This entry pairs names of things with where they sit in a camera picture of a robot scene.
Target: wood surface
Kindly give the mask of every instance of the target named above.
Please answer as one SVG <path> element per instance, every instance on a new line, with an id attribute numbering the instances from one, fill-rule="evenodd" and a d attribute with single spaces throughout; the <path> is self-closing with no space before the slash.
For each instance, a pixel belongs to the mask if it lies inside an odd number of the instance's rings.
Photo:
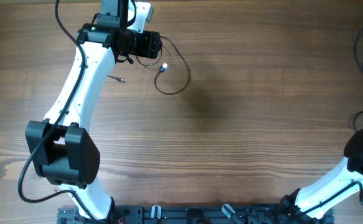
<path id="1" fill-rule="evenodd" d="M 169 37 L 192 70 L 186 81 L 164 42 L 158 66 L 116 65 L 93 113 L 98 173 L 118 205 L 277 203 L 341 159 L 349 117 L 363 110 L 363 76 L 352 43 L 363 1 L 153 2 L 146 26 Z M 60 5 L 75 34 L 99 4 Z M 363 38 L 359 55 L 363 57 Z M 24 130 L 40 121 L 72 66 L 75 46 L 53 4 L 0 6 L 0 223 L 53 223 L 67 195 L 27 204 L 17 195 L 29 155 Z M 363 115 L 357 121 L 363 128 Z M 26 175 L 28 197 L 58 187 Z M 336 223 L 363 223 L 357 195 L 334 208 Z"/>

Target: wooden table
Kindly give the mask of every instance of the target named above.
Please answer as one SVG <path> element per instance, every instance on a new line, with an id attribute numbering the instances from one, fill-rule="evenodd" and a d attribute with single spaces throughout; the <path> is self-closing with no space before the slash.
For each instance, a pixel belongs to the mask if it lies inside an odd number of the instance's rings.
<path id="1" fill-rule="evenodd" d="M 156 91 L 157 69 L 117 64 L 95 108 L 91 136 L 98 173 L 118 205 L 277 203 L 312 184 L 342 158 L 363 110 L 363 76 L 352 43 L 363 1 L 153 2 L 152 23 L 179 47 L 192 83 L 175 96 Z M 60 5 L 76 34 L 97 3 Z M 186 69 L 168 42 L 158 85 L 177 90 Z M 363 57 L 363 43 L 360 46 Z M 69 73 L 75 46 L 53 4 L 0 6 L 0 223 L 53 223 L 67 195 L 27 204 L 16 184 L 29 153 L 24 130 L 41 121 Z M 363 116 L 357 121 L 363 128 Z M 58 187 L 29 169 L 28 197 Z M 352 196 L 336 223 L 363 223 Z"/>

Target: plug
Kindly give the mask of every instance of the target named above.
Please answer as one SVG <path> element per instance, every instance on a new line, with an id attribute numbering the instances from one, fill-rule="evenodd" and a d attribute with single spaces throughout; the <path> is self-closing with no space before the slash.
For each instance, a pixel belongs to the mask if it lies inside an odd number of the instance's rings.
<path id="1" fill-rule="evenodd" d="M 167 64 L 163 63 L 161 69 L 159 69 L 159 71 L 164 72 L 167 69 Z"/>

